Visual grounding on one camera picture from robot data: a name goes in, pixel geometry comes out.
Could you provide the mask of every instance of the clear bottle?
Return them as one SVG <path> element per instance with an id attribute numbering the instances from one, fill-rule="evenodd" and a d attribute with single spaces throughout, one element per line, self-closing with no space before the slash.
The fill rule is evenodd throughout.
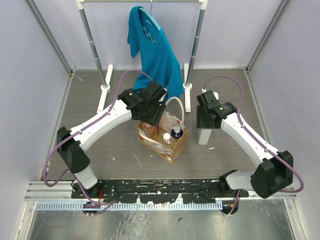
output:
<path id="1" fill-rule="evenodd" d="M 162 144 L 165 149 L 174 149 L 177 141 L 170 135 L 170 133 L 160 133 L 158 135 L 158 143 Z"/>
<path id="2" fill-rule="evenodd" d="M 183 134 L 184 134 L 184 132 L 182 131 L 180 126 L 174 126 L 171 129 L 171 136 L 174 137 L 176 140 L 181 138 Z"/>
<path id="3" fill-rule="evenodd" d="M 144 131 L 145 135 L 149 139 L 152 139 L 154 141 L 157 140 L 158 128 L 156 126 L 152 126 L 152 125 L 150 125 L 148 123 L 143 122 L 141 129 L 142 129 L 142 131 Z"/>

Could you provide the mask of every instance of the white bottle cap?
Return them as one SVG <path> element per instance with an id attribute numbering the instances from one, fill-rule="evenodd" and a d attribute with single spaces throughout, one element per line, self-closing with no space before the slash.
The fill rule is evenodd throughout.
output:
<path id="1" fill-rule="evenodd" d="M 171 138 L 171 135 L 170 135 L 169 133 L 165 133 L 165 134 L 163 134 L 163 140 L 165 140 L 165 141 L 169 141 L 169 140 L 170 140 L 170 138 Z"/>
<path id="2" fill-rule="evenodd" d="M 178 134 L 181 131 L 181 128 L 179 126 L 174 126 L 173 130 Z"/>

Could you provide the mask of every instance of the blue t-shirt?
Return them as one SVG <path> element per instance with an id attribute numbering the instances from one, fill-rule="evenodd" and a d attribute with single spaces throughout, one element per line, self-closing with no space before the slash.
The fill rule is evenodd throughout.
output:
<path id="1" fill-rule="evenodd" d="M 167 88 L 168 98 L 179 98 L 184 92 L 179 62 L 164 31 L 141 6 L 132 8 L 130 12 L 127 42 L 132 58 L 140 51 L 142 71 Z M 149 83 L 150 80 L 141 74 L 133 88 L 145 88 Z"/>

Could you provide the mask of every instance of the cable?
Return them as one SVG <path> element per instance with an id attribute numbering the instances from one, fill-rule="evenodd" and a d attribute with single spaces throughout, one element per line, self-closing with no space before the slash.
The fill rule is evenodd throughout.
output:
<path id="1" fill-rule="evenodd" d="M 59 142 L 53 149 L 52 151 L 48 154 L 48 156 L 46 157 L 45 159 L 45 162 L 44 162 L 44 166 L 43 166 L 43 171 L 42 171 L 42 175 L 43 175 L 43 182 L 46 186 L 48 187 L 54 187 L 60 180 L 61 178 L 66 174 L 66 172 L 69 171 L 69 169 L 66 169 L 62 172 L 62 174 L 57 178 L 57 180 L 54 182 L 54 183 L 49 183 L 48 180 L 47 180 L 47 167 L 48 167 L 48 163 L 50 161 L 50 159 L 52 158 L 53 154 L 58 150 L 58 148 L 60 148 L 63 144 L 65 144 L 67 141 L 69 141 L 70 139 L 74 138 L 75 136 L 79 135 L 80 133 L 82 133 L 83 131 L 85 131 L 86 129 L 90 128 L 92 125 L 96 124 L 97 122 L 99 122 L 100 120 L 102 120 L 104 117 L 106 117 L 113 109 L 116 101 L 117 101 L 117 98 L 118 98 L 118 94 L 119 94 L 119 91 L 120 91 L 120 86 L 121 86 L 121 83 L 124 79 L 124 77 L 128 74 L 128 73 L 131 73 L 131 72 L 138 72 L 138 73 L 141 73 L 143 75 L 145 75 L 147 78 L 150 79 L 150 81 L 152 81 L 152 78 L 146 74 L 145 72 L 141 71 L 141 70 L 127 70 L 123 73 L 123 75 L 121 76 L 120 80 L 119 80 L 119 84 L 117 86 L 117 89 L 116 89 L 116 92 L 115 92 L 115 95 L 114 95 L 114 98 L 112 100 L 112 103 L 109 107 L 109 109 L 104 113 L 102 114 L 99 118 L 97 118 L 96 120 L 94 120 L 93 122 L 89 123 L 88 125 L 84 126 L 81 130 L 73 133 L 72 135 L 68 136 L 66 139 L 64 139 L 63 141 Z M 101 214 L 103 213 L 106 209 L 108 209 L 115 201 L 113 202 L 107 202 L 107 203 L 99 203 L 99 202 L 96 202 L 96 201 L 93 201 L 86 193 L 83 185 L 81 184 L 80 181 L 78 181 L 78 184 L 80 186 L 80 189 L 82 191 L 82 194 L 89 200 L 91 201 L 92 203 L 95 203 L 97 205 L 108 205 L 110 204 L 108 207 L 104 208 L 103 210 L 95 213 L 94 215 L 98 215 L 98 214 Z"/>
<path id="2" fill-rule="evenodd" d="M 231 217 L 231 214 L 234 212 L 234 209 L 235 209 L 236 205 L 238 204 L 239 196 L 240 196 L 240 189 L 237 190 L 234 204 L 233 204 L 233 206 L 231 208 L 231 211 L 228 213 L 228 215 L 230 217 Z"/>
<path id="3" fill-rule="evenodd" d="M 243 102 L 243 99 L 244 99 L 244 93 L 243 93 L 243 89 L 240 85 L 240 83 L 233 77 L 231 76 L 226 76 L 226 75 L 218 75 L 218 76 L 214 76 L 213 78 L 211 78 L 209 81 L 207 81 L 204 86 L 203 86 L 203 89 L 206 89 L 208 83 L 210 83 L 213 79 L 216 79 L 216 78 L 227 78 L 227 79 L 230 79 L 232 81 L 235 82 L 235 84 L 237 84 L 237 86 L 239 87 L 240 89 L 240 102 L 238 104 L 238 107 L 237 107 L 237 111 L 236 111 L 236 115 L 237 115 L 237 118 L 239 120 L 239 123 L 241 124 L 241 126 L 243 127 L 243 129 L 265 150 L 267 151 L 269 154 L 271 154 L 273 157 L 275 157 L 277 160 L 279 160 L 283 165 L 285 165 L 291 172 L 293 172 L 293 174 L 297 177 L 297 179 L 299 180 L 300 182 L 300 187 L 296 190 L 280 190 L 280 192 L 282 193 L 290 193 L 290 194 L 295 194 L 295 193 L 299 193 L 301 192 L 304 187 L 305 187 L 305 184 L 304 184 L 304 181 L 302 179 L 302 177 L 299 175 L 299 173 L 292 167 L 290 166 L 285 160 L 283 160 L 281 157 L 279 157 L 277 154 L 275 154 L 274 152 L 272 152 L 271 150 L 269 150 L 261 141 L 259 141 L 259 139 L 256 138 L 256 136 L 244 125 L 242 119 L 241 119 L 241 116 L 240 116 L 240 107 L 241 107 L 241 104 Z"/>

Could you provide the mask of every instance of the scratch on table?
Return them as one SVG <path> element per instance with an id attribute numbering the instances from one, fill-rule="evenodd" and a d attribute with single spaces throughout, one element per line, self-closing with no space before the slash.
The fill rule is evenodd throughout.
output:
<path id="1" fill-rule="evenodd" d="M 135 157 L 135 159 L 137 159 L 137 161 L 139 162 L 140 166 L 142 167 L 141 162 L 140 162 L 139 159 L 136 157 L 136 155 L 134 155 L 133 153 L 132 153 L 132 155 Z"/>

